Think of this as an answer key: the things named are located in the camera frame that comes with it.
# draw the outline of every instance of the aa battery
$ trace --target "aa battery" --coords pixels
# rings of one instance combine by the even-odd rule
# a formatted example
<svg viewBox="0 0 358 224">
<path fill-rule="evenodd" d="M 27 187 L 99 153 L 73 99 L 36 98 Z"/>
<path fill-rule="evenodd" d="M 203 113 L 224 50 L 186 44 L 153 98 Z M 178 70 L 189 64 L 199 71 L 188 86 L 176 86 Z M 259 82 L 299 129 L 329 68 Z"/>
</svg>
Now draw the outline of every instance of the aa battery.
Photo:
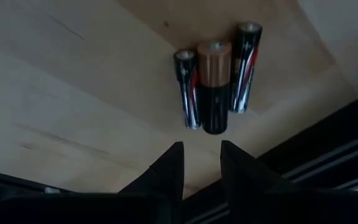
<svg viewBox="0 0 358 224">
<path fill-rule="evenodd" d="M 180 93 L 185 114 L 185 125 L 188 129 L 201 126 L 199 94 L 200 76 L 197 70 L 196 52 L 179 50 L 173 55 L 175 71 L 180 84 Z"/>
<path fill-rule="evenodd" d="M 261 35 L 262 26 L 255 22 L 243 22 L 237 26 L 230 79 L 230 110 L 232 112 L 243 113 L 247 109 Z"/>
<path fill-rule="evenodd" d="M 197 52 L 203 129 L 210 134 L 221 134 L 227 128 L 231 44 L 205 42 L 198 45 Z"/>
</svg>

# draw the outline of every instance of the plywood board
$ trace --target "plywood board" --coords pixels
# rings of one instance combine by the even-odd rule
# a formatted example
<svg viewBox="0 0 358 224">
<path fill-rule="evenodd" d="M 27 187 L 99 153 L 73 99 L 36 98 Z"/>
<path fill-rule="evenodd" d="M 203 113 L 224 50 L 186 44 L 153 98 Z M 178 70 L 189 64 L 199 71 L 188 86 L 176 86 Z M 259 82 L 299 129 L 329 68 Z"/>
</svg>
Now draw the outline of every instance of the plywood board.
<svg viewBox="0 0 358 224">
<path fill-rule="evenodd" d="M 358 98 L 310 4 L 0 0 L 0 172 L 114 192 L 184 141 L 193 194 L 220 177 L 222 139 L 258 156 Z M 172 54 L 248 19 L 264 26 L 250 110 L 220 136 L 186 130 Z"/>
<path fill-rule="evenodd" d="M 299 3 L 358 92 L 358 1 L 299 0 Z"/>
</svg>

